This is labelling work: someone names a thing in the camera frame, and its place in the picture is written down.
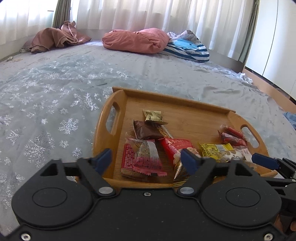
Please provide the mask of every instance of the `green curtain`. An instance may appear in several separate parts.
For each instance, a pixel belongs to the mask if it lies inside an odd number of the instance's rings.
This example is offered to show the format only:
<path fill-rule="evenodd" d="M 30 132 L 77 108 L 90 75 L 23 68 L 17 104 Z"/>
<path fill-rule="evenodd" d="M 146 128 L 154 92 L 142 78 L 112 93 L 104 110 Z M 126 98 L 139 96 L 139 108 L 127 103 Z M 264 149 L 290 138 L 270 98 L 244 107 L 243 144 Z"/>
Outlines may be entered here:
<path fill-rule="evenodd" d="M 64 21 L 70 20 L 70 6 L 71 0 L 58 0 L 52 21 L 53 28 L 61 28 Z"/>
<path fill-rule="evenodd" d="M 246 36 L 246 40 L 244 42 L 244 47 L 242 49 L 242 52 L 239 56 L 239 61 L 242 63 L 245 63 L 247 60 L 248 52 L 252 43 L 253 33 L 256 27 L 256 19 L 258 15 L 258 9 L 259 9 L 259 0 L 254 0 L 253 8 L 252 8 L 252 15 L 251 20 L 248 27 L 248 32 Z"/>

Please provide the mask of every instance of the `gray bed sheet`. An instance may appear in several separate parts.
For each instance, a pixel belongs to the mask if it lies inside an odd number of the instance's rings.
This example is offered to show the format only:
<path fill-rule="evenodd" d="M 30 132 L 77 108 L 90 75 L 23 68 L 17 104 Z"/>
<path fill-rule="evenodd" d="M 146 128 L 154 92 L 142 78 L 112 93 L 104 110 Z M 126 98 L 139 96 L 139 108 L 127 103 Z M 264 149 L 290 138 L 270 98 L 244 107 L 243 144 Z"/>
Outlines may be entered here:
<path fill-rule="evenodd" d="M 99 42 L 14 60 L 0 63 L 0 231 L 5 235 L 18 226 L 11 198 L 26 180 L 50 159 L 92 156 L 95 126 L 112 86 L 236 110 L 259 132 L 271 156 L 296 159 L 296 132 L 283 110 L 241 75 L 213 63 L 106 50 Z"/>

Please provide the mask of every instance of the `candy wrapper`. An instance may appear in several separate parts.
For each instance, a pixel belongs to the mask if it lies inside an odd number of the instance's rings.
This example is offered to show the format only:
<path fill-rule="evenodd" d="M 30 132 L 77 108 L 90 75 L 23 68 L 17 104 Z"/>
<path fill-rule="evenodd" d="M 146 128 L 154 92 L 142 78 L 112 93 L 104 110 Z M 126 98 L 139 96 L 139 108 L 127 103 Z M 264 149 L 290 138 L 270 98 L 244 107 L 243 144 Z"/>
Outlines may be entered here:
<path fill-rule="evenodd" d="M 225 132 L 221 133 L 220 131 L 218 131 L 218 133 L 220 135 L 220 138 L 221 138 L 221 141 L 223 144 L 230 143 L 232 146 L 246 146 L 247 145 L 247 143 L 243 139 L 234 137 L 234 136 L 227 134 Z"/>
<path fill-rule="evenodd" d="M 221 158 L 220 158 L 220 161 L 219 162 L 229 162 L 233 159 L 236 159 L 237 160 L 243 160 L 244 159 L 244 155 L 242 154 L 242 152 L 240 152 L 239 150 L 237 149 L 233 149 L 233 150 L 230 150 L 230 151 L 223 151 L 221 152 Z"/>
<path fill-rule="evenodd" d="M 154 141 L 128 138 L 128 142 L 135 152 L 134 171 L 149 176 L 162 177 L 167 175 L 167 173 L 162 170 L 163 166 L 159 159 Z"/>
<path fill-rule="evenodd" d="M 256 164 L 252 162 L 252 154 L 249 149 L 233 149 L 230 151 L 221 152 L 221 159 L 219 162 L 229 162 L 229 161 L 241 160 L 243 163 L 247 164 L 250 168 L 256 169 Z"/>
<path fill-rule="evenodd" d="M 190 175 L 187 173 L 185 167 L 181 163 L 181 151 L 186 148 L 197 157 L 201 157 L 198 151 L 193 147 L 192 143 L 184 139 L 164 138 L 160 140 L 165 153 L 172 166 L 174 167 L 173 184 L 175 187 L 181 186 Z"/>
<path fill-rule="evenodd" d="M 244 136 L 243 133 L 233 129 L 232 127 L 228 126 L 228 125 L 221 125 L 219 128 L 219 132 L 226 132 L 234 137 L 237 137 L 239 139 L 243 139 L 244 141 L 247 141 L 246 137 Z"/>
<path fill-rule="evenodd" d="M 138 181 L 148 182 L 147 175 L 143 173 L 135 172 L 133 170 L 134 161 L 135 161 L 135 153 L 127 140 L 126 143 L 124 144 L 123 157 L 122 157 L 122 163 L 121 163 L 121 175 L 138 180 Z"/>
<path fill-rule="evenodd" d="M 140 140 L 158 140 L 171 137 L 164 126 L 148 121 L 134 120 L 133 129 L 137 139 Z"/>
<path fill-rule="evenodd" d="M 156 124 L 166 125 L 167 122 L 163 121 L 163 116 L 161 115 L 161 111 L 156 110 L 143 110 L 145 115 L 145 121 L 151 121 Z"/>
<path fill-rule="evenodd" d="M 220 161 L 221 152 L 233 150 L 231 144 L 200 144 L 202 156 L 212 157 L 217 162 Z"/>

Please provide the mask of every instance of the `blue and white pillow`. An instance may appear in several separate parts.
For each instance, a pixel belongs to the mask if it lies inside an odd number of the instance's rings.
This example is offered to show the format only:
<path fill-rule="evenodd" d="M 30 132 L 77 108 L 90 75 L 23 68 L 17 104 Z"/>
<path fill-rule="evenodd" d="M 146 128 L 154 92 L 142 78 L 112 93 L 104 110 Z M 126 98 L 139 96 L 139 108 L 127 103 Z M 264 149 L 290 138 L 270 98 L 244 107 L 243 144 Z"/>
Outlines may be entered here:
<path fill-rule="evenodd" d="M 196 45 L 185 39 L 171 39 L 161 54 L 197 62 L 208 62 L 210 54 L 203 44 Z"/>

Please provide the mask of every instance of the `blue cloth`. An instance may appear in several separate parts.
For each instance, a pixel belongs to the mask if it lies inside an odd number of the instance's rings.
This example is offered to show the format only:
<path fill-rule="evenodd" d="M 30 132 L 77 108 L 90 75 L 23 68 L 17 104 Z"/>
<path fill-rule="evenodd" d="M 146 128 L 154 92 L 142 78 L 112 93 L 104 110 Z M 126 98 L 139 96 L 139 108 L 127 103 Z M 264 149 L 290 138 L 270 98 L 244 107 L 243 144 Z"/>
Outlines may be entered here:
<path fill-rule="evenodd" d="M 185 39 L 170 40 L 161 53 L 197 62 L 210 60 L 209 52 L 203 44 L 196 45 Z"/>
<path fill-rule="evenodd" d="M 288 119 L 288 121 L 291 123 L 293 128 L 296 130 L 296 114 L 292 114 L 291 112 L 286 112 L 283 115 Z"/>

